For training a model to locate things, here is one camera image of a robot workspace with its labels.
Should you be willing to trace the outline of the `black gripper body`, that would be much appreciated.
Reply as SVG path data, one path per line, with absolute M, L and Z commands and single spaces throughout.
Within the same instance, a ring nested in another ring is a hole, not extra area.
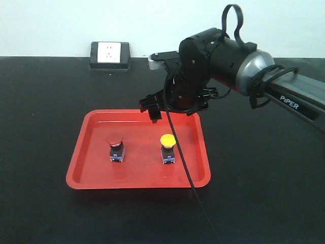
M 210 80 L 208 65 L 189 62 L 168 62 L 164 88 L 139 101 L 141 112 L 151 108 L 191 115 L 208 108 L 208 100 L 216 99 L 218 91 L 207 87 Z

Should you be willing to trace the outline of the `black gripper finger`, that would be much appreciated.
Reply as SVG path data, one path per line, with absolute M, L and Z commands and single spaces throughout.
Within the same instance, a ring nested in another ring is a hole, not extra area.
M 162 119 L 161 110 L 158 108 L 149 109 L 148 114 L 153 124 L 157 123 L 160 119 Z

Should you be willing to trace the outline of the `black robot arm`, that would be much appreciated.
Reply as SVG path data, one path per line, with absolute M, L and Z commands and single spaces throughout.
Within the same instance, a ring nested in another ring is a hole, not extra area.
M 257 101 L 275 102 L 289 112 L 324 130 L 324 83 L 299 74 L 296 67 L 277 65 L 254 43 L 232 40 L 225 31 L 211 28 L 184 39 L 178 51 L 149 56 L 152 69 L 167 71 L 164 88 L 139 101 L 150 119 L 161 119 L 162 111 L 192 115 L 208 108 L 208 101 L 220 99 L 214 79 L 229 89 L 249 97 L 253 109 Z

